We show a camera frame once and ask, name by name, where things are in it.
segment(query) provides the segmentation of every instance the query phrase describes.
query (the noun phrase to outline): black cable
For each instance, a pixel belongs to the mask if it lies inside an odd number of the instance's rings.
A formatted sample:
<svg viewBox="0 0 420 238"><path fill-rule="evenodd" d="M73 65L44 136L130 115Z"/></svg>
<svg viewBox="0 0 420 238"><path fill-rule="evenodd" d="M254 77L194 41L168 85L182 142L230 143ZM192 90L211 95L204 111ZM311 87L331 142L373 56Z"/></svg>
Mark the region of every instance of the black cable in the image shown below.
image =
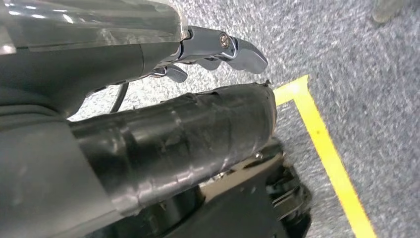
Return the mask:
<svg viewBox="0 0 420 238"><path fill-rule="evenodd" d="M123 83L121 84L121 86L119 86L118 96L114 102L114 105L111 108L110 113L116 113L121 107L121 104L124 101L125 95L127 94L128 84L129 83Z"/></svg>

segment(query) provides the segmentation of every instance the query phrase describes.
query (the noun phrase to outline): black cylindrical pipe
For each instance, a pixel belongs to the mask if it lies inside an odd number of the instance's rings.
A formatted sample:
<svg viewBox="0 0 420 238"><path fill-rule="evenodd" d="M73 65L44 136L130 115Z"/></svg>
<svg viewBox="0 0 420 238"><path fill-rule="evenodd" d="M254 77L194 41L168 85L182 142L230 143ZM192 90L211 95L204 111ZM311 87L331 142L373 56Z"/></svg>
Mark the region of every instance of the black cylindrical pipe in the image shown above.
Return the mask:
<svg viewBox="0 0 420 238"><path fill-rule="evenodd" d="M185 94L70 126L113 204L130 216L261 149L276 116L272 90L253 83Z"/></svg>

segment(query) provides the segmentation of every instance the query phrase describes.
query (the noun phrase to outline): lever pivot bolt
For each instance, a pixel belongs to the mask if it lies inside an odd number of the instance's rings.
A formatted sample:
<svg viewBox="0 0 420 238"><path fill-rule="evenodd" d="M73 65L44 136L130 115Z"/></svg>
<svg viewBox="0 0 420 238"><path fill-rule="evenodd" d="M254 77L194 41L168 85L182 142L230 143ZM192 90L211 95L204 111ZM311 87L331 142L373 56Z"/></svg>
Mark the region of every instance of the lever pivot bolt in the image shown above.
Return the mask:
<svg viewBox="0 0 420 238"><path fill-rule="evenodd" d="M220 45L226 49L229 47L229 37L226 35L226 33L222 33L220 35Z"/></svg>

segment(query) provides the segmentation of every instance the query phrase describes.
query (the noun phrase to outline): transparent plastic cover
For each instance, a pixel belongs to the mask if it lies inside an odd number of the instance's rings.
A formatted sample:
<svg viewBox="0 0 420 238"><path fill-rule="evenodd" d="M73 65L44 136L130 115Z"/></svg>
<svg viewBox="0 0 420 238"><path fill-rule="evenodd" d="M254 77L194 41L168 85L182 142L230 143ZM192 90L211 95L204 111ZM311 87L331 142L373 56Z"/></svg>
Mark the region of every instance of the transparent plastic cover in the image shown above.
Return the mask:
<svg viewBox="0 0 420 238"><path fill-rule="evenodd" d="M166 0L0 0L0 55L158 42L187 36Z"/></svg>

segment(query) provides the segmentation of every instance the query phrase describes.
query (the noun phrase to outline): yellow tape line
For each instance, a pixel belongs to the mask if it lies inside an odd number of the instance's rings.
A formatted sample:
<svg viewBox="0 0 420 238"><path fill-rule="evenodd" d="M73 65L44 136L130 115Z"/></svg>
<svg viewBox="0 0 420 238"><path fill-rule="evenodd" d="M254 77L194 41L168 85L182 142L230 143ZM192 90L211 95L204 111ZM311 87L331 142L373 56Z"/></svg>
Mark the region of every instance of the yellow tape line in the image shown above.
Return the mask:
<svg viewBox="0 0 420 238"><path fill-rule="evenodd" d="M308 75L274 90L276 105L295 101L302 120L321 158L332 187L357 238L376 238L349 176L341 163L325 123L308 90Z"/></svg>

